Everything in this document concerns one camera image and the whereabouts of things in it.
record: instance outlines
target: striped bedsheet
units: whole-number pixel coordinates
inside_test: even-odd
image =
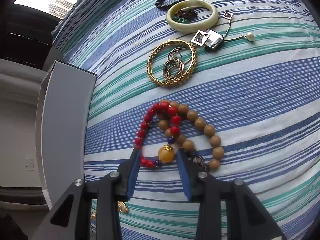
[[[52,34],[66,61],[98,75],[85,140],[86,181],[129,158],[152,103],[176,100],[222,138],[226,154],[212,174],[242,178],[287,238],[301,239],[320,210],[320,31],[313,17],[301,0],[207,0],[220,13],[215,31],[224,33],[222,14],[230,11],[228,38],[251,31],[256,41],[229,42],[215,53],[197,48],[192,78],[168,89],[148,78],[148,56],[163,41],[190,41],[193,34],[170,28],[155,1],[78,0]],[[196,21],[209,16],[197,12]],[[154,63],[156,76],[165,57],[162,52]],[[166,142],[156,126],[143,147],[150,159]],[[188,122],[181,129],[208,162],[207,138]],[[199,204],[187,202],[175,162],[156,171],[141,167],[128,207],[120,214],[123,239],[195,238]],[[226,238],[224,203],[221,215]]]

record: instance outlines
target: metal screw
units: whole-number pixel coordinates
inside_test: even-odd
[[[112,178],[116,178],[116,177],[118,177],[119,175],[120,175],[120,173],[117,172],[117,171],[110,172],[110,177],[112,177]]]
[[[203,179],[203,178],[205,178],[206,176],[208,176],[208,173],[206,173],[206,172],[204,172],[204,171],[201,171],[201,172],[198,173],[198,176],[199,176],[199,178]]]
[[[235,179],[235,184],[240,186],[243,184],[243,180],[242,179]]]
[[[83,179],[76,179],[73,184],[75,184],[76,186],[80,186],[83,184]]]

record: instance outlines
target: building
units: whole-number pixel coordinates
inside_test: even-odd
[[[73,3],[66,0],[55,0],[49,4],[48,13],[62,19],[73,6]]]

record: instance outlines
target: electrical outlet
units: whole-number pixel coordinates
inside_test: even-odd
[[[34,171],[35,168],[33,167],[33,159],[26,159],[26,171]]]

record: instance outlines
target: jade bangle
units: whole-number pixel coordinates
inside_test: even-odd
[[[203,20],[201,22],[197,22],[197,23],[178,23],[172,20],[172,17],[177,11],[185,9],[186,7],[207,8],[209,11],[212,12],[212,14],[208,19]],[[211,3],[208,3],[207,1],[186,0],[173,5],[168,10],[166,19],[167,19],[167,23],[177,31],[180,31],[183,33],[196,33],[198,30],[206,30],[215,26],[215,24],[218,22],[218,19],[219,19],[219,13],[218,13],[218,10],[215,8],[215,6],[213,6]]]

